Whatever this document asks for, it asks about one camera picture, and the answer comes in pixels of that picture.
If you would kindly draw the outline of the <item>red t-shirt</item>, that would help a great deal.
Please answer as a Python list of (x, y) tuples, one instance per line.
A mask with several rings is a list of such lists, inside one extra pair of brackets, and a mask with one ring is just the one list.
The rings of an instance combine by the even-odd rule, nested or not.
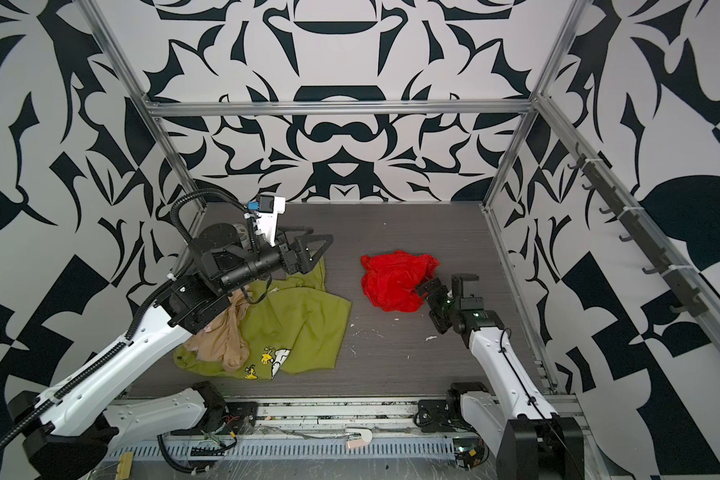
[(360, 259), (365, 271), (361, 280), (363, 293), (373, 306), (385, 312), (416, 312), (424, 301), (416, 287), (432, 280), (440, 262), (429, 254), (394, 253)]

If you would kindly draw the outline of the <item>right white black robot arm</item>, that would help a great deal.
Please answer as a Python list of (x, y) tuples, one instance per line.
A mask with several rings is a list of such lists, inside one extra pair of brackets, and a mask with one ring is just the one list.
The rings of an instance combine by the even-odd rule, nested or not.
[(415, 293), (440, 334), (453, 330), (482, 367), (493, 392), (454, 384), (451, 410), (495, 458), (499, 479), (583, 479), (584, 435), (536, 387), (511, 345), (511, 329), (484, 307), (479, 277), (455, 274), (451, 286), (425, 280)]

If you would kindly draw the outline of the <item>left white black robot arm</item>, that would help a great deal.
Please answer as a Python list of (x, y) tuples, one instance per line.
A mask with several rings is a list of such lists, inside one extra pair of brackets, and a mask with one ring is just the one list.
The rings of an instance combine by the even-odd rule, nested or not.
[(23, 434), (40, 478), (80, 479), (122, 448), (173, 431), (219, 428), (226, 403), (207, 382), (130, 406), (115, 400), (226, 310), (232, 294), (279, 270), (310, 272), (332, 243), (332, 235), (309, 227), (272, 227), (244, 243), (225, 223), (190, 239), (192, 270), (153, 292), (106, 351), (36, 397), (21, 393), (10, 402), (14, 431)]

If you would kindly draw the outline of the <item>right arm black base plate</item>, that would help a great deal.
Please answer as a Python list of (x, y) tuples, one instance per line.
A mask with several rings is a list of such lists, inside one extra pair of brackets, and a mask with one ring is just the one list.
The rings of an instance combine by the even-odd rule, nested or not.
[(450, 408), (446, 400), (421, 399), (413, 418), (424, 433), (469, 432), (472, 428)]

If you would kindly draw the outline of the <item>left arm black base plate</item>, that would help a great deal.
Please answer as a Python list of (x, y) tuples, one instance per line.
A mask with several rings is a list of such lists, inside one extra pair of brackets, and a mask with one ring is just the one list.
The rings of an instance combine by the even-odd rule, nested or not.
[(214, 433), (246, 434), (257, 424), (259, 403), (255, 401), (227, 402), (219, 414), (213, 416)]

